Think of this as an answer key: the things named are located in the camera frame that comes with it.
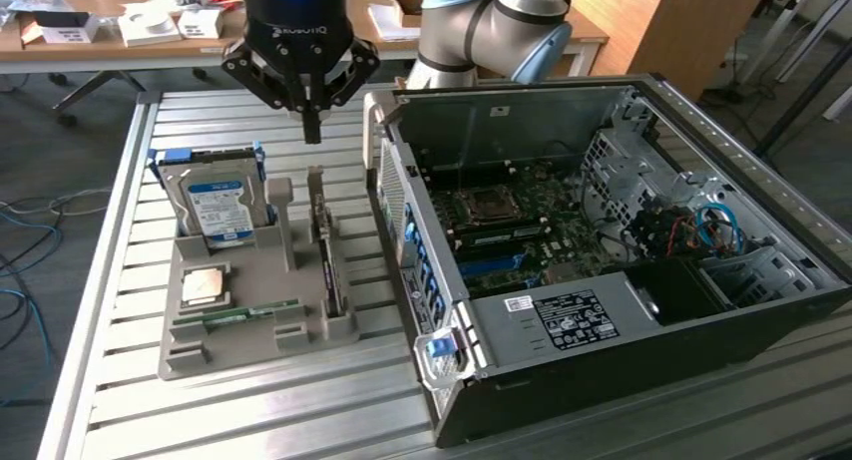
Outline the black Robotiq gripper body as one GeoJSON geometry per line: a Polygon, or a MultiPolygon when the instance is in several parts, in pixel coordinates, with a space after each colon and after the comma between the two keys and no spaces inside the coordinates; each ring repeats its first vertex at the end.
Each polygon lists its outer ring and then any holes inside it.
{"type": "Polygon", "coordinates": [[[342,58],[355,38],[347,0],[244,2],[244,45],[251,50],[259,80],[276,85],[288,74],[304,79],[319,70],[326,84],[347,81],[354,68],[342,58]]]}

